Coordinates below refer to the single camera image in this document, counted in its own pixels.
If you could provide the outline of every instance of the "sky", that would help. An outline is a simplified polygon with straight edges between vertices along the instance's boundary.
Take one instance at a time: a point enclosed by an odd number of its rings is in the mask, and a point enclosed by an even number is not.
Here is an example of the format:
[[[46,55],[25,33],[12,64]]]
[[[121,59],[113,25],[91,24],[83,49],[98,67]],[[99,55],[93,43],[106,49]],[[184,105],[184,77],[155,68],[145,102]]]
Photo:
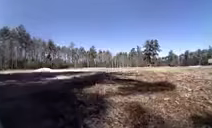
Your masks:
[[[58,45],[114,54],[157,39],[165,56],[212,46],[212,0],[0,0],[0,27],[20,24]]]

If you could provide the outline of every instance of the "brown grass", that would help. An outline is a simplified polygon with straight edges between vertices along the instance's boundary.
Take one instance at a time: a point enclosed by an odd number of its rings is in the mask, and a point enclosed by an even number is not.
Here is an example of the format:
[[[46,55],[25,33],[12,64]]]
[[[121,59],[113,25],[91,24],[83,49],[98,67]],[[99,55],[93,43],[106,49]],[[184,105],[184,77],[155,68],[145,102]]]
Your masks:
[[[212,69],[55,75],[0,76],[4,128],[212,128]]]

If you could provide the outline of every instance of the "field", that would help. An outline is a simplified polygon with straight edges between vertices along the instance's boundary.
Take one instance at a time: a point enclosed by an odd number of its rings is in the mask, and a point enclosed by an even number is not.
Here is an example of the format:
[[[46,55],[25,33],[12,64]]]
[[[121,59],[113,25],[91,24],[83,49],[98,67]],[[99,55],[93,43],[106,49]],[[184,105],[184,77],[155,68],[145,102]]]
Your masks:
[[[212,66],[0,72],[0,125],[212,128]]]

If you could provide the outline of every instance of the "tree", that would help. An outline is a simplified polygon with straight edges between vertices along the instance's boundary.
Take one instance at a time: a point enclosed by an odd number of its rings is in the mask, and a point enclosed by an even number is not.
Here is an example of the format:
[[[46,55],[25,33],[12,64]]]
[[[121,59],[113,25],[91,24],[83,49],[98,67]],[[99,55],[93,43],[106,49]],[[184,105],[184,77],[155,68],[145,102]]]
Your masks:
[[[171,66],[178,65],[178,56],[171,50],[167,56],[168,64]]]
[[[95,49],[94,46],[90,47],[90,50],[88,51],[88,67],[91,66],[95,66],[96,62],[95,62],[95,58],[97,57],[97,51]]]
[[[154,62],[152,61],[160,52],[160,45],[157,40],[147,40],[145,45],[143,46],[143,53],[145,55],[145,59],[151,65]]]
[[[138,56],[135,48],[132,48],[129,52],[129,61],[131,67],[138,66]]]

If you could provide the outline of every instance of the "ground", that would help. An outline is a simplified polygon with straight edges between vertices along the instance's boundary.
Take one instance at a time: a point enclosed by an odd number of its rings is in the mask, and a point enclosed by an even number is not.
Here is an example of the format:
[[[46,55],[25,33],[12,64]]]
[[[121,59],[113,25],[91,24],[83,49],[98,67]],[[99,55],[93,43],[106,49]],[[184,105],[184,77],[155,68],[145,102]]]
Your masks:
[[[4,128],[212,128],[212,66],[28,72],[0,72]]]

